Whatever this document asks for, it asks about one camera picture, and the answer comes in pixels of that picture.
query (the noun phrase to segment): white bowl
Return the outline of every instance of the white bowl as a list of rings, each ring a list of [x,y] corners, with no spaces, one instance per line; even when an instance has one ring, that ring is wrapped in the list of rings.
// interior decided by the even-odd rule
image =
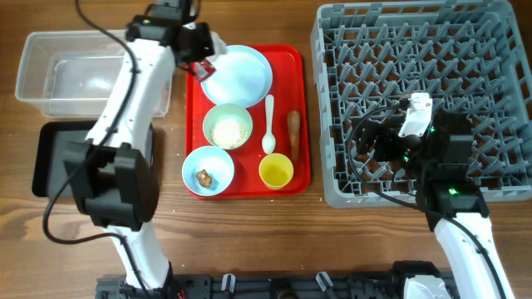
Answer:
[[[201,89],[216,105],[233,103],[249,108],[259,103],[272,87],[273,73],[259,51],[228,46],[227,54],[213,62],[216,72],[201,82]]]

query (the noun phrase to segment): dish rack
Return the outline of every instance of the dish rack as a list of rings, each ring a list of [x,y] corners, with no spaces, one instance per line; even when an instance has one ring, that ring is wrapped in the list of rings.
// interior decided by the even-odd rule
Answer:
[[[488,202],[532,197],[529,63],[505,0],[327,4],[311,33],[323,185],[335,208],[393,205],[365,189],[347,162],[351,121],[426,91],[433,113],[467,114],[475,143],[468,177]],[[370,118],[401,117],[384,111]],[[356,154],[354,145],[349,147]],[[357,171],[385,194],[414,202],[404,169],[357,155]],[[392,175],[397,172],[396,184]]]

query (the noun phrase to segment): red clip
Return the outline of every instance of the red clip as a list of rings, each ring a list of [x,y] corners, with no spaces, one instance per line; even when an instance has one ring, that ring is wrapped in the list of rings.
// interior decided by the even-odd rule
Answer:
[[[210,76],[214,74],[216,68],[206,59],[199,61],[196,67],[196,78],[198,78],[199,83],[203,80],[207,80]]]

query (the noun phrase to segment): yellow cup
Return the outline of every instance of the yellow cup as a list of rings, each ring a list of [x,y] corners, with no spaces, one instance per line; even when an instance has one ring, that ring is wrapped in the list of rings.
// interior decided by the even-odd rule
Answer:
[[[268,188],[279,190],[293,177],[292,161],[284,154],[269,154],[260,161],[259,175]]]

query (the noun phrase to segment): clear plastic container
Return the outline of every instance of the clear plastic container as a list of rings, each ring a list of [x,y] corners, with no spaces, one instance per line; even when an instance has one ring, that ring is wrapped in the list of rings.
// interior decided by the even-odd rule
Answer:
[[[124,31],[111,31],[123,38]],[[34,32],[18,67],[15,96],[47,117],[98,117],[121,68],[124,49],[98,31]],[[154,117],[170,104],[169,78]]]

